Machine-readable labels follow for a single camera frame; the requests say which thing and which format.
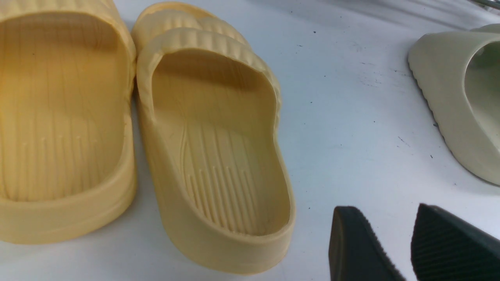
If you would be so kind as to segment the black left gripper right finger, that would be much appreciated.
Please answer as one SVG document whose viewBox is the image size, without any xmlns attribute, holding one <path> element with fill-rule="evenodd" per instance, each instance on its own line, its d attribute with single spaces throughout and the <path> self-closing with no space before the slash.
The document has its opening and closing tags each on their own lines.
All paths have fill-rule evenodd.
<svg viewBox="0 0 500 281">
<path fill-rule="evenodd" d="M 500 242 L 439 206 L 418 206 L 411 263 L 419 281 L 498 281 Z"/>
</svg>

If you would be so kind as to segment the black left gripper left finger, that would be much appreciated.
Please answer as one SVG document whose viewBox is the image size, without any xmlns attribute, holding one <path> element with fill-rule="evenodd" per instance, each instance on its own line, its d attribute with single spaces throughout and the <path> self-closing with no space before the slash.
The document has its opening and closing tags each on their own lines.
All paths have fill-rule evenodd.
<svg viewBox="0 0 500 281">
<path fill-rule="evenodd" d="M 329 246 L 332 281 L 404 281 L 364 214 L 354 206 L 334 208 Z"/>
</svg>

